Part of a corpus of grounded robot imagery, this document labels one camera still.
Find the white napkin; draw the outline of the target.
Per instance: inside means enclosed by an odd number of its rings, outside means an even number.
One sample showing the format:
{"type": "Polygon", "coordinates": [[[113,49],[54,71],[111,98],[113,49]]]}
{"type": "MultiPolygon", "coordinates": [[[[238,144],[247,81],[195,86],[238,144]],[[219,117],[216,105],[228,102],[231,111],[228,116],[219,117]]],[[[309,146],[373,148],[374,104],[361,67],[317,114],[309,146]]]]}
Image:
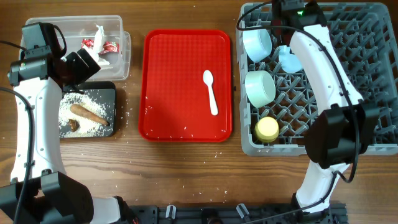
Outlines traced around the white napkin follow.
{"type": "Polygon", "coordinates": [[[96,25],[98,30],[96,31],[94,40],[91,39],[83,39],[81,43],[81,47],[85,49],[92,59],[99,65],[105,66],[109,65],[110,63],[100,57],[100,52],[103,51],[103,45],[105,44],[104,41],[104,28],[103,26],[96,25]]]}

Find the light blue bowl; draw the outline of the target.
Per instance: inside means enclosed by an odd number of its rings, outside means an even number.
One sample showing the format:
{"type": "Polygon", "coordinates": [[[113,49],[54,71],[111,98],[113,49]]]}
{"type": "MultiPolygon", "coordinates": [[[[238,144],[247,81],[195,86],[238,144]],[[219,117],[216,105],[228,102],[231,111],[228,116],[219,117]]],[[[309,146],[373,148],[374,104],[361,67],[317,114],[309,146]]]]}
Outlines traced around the light blue bowl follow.
{"type": "Polygon", "coordinates": [[[260,62],[270,56],[272,41],[270,34],[261,26],[243,32],[243,44],[248,57],[254,62],[260,62]]]}

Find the white rice pile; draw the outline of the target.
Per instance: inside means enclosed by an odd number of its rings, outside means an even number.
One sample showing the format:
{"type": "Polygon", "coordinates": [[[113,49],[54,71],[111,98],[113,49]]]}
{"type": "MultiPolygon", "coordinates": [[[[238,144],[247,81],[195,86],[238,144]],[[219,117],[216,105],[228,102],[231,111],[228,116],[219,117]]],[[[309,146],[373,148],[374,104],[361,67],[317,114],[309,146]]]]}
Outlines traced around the white rice pile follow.
{"type": "Polygon", "coordinates": [[[65,138],[92,138],[111,136],[114,132],[114,109],[115,102],[107,101],[105,97],[99,95],[99,90],[84,90],[85,94],[66,93],[60,102],[58,126],[59,136],[65,138]],[[75,115],[70,111],[73,104],[81,105],[99,117],[107,120],[109,126],[104,126],[89,119],[75,115]],[[69,119],[79,122],[80,127],[74,133],[68,124],[69,119]]]}

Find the brown carrot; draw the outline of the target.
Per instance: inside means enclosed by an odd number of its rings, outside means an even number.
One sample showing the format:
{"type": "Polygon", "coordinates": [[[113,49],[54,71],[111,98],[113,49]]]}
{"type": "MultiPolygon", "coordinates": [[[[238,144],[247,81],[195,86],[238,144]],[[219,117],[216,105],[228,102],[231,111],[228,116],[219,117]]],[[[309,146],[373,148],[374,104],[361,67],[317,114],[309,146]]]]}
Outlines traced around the brown carrot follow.
{"type": "Polygon", "coordinates": [[[83,118],[89,119],[91,121],[94,121],[96,123],[99,123],[104,126],[109,126],[109,122],[98,115],[94,114],[93,112],[87,110],[86,108],[82,107],[81,105],[78,104],[73,104],[70,107],[70,111],[78,116],[81,116],[83,118]]]}

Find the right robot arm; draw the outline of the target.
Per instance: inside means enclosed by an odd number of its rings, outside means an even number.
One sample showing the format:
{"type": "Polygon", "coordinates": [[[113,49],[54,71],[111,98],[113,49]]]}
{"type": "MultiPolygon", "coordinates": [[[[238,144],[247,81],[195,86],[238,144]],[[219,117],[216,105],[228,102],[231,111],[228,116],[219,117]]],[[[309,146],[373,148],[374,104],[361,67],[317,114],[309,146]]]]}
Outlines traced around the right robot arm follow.
{"type": "Polygon", "coordinates": [[[379,109],[365,103],[333,48],[327,19],[316,1],[273,1],[274,35],[302,64],[318,116],[305,133],[310,163],[292,199],[303,218],[324,215],[339,180],[353,181],[359,155],[366,152],[379,109]]]}

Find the red snack wrapper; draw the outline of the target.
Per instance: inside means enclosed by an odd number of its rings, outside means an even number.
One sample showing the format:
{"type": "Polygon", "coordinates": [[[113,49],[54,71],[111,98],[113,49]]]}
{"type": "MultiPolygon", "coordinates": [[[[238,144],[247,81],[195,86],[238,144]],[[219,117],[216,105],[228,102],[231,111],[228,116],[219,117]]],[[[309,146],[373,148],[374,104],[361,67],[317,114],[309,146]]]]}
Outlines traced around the red snack wrapper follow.
{"type": "MultiPolygon", "coordinates": [[[[81,47],[87,47],[89,49],[94,49],[94,40],[93,39],[83,39],[81,42],[81,47]]],[[[107,53],[119,53],[119,43],[117,42],[108,42],[106,41],[103,44],[102,50],[99,52],[100,55],[107,53]]]]}

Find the light blue plate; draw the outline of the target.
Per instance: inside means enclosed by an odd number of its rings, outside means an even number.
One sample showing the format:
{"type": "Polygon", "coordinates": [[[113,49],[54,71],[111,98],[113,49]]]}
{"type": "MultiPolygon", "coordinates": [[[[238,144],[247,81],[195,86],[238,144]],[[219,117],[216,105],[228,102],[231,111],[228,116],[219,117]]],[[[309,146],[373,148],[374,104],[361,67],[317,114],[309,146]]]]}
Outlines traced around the light blue plate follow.
{"type": "Polygon", "coordinates": [[[297,73],[303,69],[298,57],[291,52],[291,48],[286,45],[279,46],[279,62],[283,71],[286,73],[297,73]]]}

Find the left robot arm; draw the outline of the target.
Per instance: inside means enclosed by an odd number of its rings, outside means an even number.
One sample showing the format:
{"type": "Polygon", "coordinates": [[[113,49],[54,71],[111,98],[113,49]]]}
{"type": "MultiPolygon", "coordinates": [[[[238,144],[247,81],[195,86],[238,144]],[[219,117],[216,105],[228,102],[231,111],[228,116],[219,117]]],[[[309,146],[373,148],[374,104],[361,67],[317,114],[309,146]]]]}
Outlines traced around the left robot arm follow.
{"type": "Polygon", "coordinates": [[[26,25],[22,36],[21,58],[7,74],[17,103],[17,151],[10,183],[1,188],[1,210],[14,223],[137,223],[121,197],[93,197],[66,175],[62,162],[63,93],[77,91],[100,66],[85,49],[68,53],[51,23],[26,25]]]}

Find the brown food scrap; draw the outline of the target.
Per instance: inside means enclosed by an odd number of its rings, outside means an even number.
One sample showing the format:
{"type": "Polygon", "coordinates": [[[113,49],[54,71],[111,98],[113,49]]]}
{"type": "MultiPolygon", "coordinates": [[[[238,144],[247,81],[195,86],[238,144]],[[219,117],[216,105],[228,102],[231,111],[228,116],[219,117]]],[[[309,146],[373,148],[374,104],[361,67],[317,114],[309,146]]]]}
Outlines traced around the brown food scrap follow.
{"type": "Polygon", "coordinates": [[[68,124],[70,126],[71,131],[74,133],[80,127],[79,122],[74,119],[69,119],[68,124]]]}

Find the yellow plastic cup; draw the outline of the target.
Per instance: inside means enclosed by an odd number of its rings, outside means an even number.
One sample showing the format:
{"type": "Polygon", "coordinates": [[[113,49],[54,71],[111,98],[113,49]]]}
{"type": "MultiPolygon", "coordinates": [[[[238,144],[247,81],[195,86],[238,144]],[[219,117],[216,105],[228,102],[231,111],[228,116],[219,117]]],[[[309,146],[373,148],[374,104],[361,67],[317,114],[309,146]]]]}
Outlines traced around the yellow plastic cup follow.
{"type": "Polygon", "coordinates": [[[279,135],[278,122],[272,117],[261,118],[255,125],[254,134],[264,143],[275,141],[279,135]]]}

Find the mint green bowl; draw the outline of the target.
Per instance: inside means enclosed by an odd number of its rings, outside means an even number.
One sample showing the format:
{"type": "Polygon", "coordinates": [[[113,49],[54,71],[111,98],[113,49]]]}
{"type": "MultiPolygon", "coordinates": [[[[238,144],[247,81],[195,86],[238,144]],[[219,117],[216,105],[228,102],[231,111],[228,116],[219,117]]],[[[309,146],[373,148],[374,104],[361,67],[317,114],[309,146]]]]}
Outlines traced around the mint green bowl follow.
{"type": "Polygon", "coordinates": [[[247,98],[255,108],[261,108],[274,101],[276,88],[269,72],[265,70],[248,72],[244,84],[247,98]]]}

